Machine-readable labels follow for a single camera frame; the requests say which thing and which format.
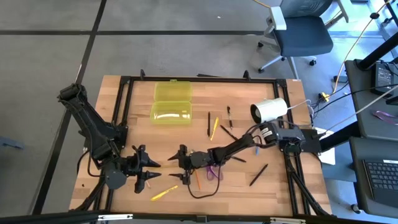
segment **keyboard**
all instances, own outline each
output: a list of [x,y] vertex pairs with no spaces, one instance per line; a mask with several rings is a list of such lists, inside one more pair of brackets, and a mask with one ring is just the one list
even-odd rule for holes
[[398,161],[363,160],[363,164],[373,199],[398,208]]

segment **white cylinder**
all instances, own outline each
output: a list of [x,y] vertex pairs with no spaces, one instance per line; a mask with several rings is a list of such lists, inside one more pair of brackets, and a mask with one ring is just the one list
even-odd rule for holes
[[250,106],[251,116],[257,124],[283,116],[287,113],[287,105],[284,99],[264,100]]

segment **wooden table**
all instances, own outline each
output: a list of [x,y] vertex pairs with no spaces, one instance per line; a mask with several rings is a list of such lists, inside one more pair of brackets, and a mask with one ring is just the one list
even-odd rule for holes
[[[96,103],[96,111],[105,121],[111,121],[114,102],[118,92],[120,76],[104,76]],[[299,80],[287,80],[290,104],[296,105],[305,100],[302,83]],[[185,144],[188,150],[206,151],[216,146],[226,146],[233,142],[221,128],[216,130],[213,141],[207,134],[207,114],[220,118],[220,124],[229,127],[227,105],[231,107],[234,129],[232,133],[239,137],[248,127],[254,125],[250,115],[250,105],[264,98],[273,99],[271,84],[260,83],[203,83],[192,82],[192,124],[190,126],[156,126],[150,121],[150,109],[154,102],[155,82],[134,82],[132,98],[128,115],[129,132],[127,146],[122,156],[132,154],[131,145],[146,145],[151,159],[162,165],[161,168],[148,170],[160,172],[162,175],[151,179],[150,185],[140,194],[134,193],[135,177],[129,177],[126,185],[114,191],[112,212],[126,213],[173,213],[173,214],[207,214],[207,215],[277,215],[291,216],[289,188],[282,153],[278,148],[260,149],[258,156],[255,149],[249,148],[237,154],[247,160],[247,163],[231,159],[222,167],[224,179],[220,189],[213,197],[194,199],[188,193],[186,185],[169,174],[182,173],[177,161],[168,161]],[[127,90],[124,91],[122,106]],[[310,118],[305,105],[293,109],[293,119],[296,124],[309,124]],[[325,181],[319,160],[312,154],[303,153],[302,167],[305,183],[317,202],[324,210],[331,213],[329,199],[326,194]],[[87,174],[87,159],[84,157],[76,180],[70,208],[79,206],[89,195],[98,182],[97,178]],[[250,181],[268,164],[268,168],[249,187]],[[92,173],[99,174],[93,163]],[[198,176],[201,190],[198,189],[195,175],[191,179],[191,188],[195,195],[214,192],[216,180],[208,181],[206,169],[199,169]],[[151,202],[150,198],[160,192],[178,185],[178,188],[164,195],[161,199]],[[104,208],[107,189],[104,190],[101,208]],[[296,186],[299,211],[303,213],[300,191]]]

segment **yellow pen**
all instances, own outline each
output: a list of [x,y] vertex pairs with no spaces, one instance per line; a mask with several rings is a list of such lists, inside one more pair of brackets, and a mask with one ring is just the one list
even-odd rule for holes
[[214,133],[216,132],[216,128],[217,128],[217,126],[218,126],[218,117],[216,118],[216,121],[214,122],[213,133],[211,134],[210,141],[212,141],[212,140],[213,140]]
[[163,197],[163,195],[167,194],[169,191],[176,189],[177,187],[178,187],[178,185],[171,187],[171,188],[163,191],[162,193],[156,195],[155,197],[152,197],[150,200],[154,202],[154,201],[158,200],[159,198]]

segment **yellow plastic container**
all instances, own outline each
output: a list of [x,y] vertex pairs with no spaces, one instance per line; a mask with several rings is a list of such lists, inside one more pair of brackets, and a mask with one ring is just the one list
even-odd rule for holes
[[192,120],[192,86],[190,82],[157,82],[155,103],[150,111],[154,124],[190,124]]

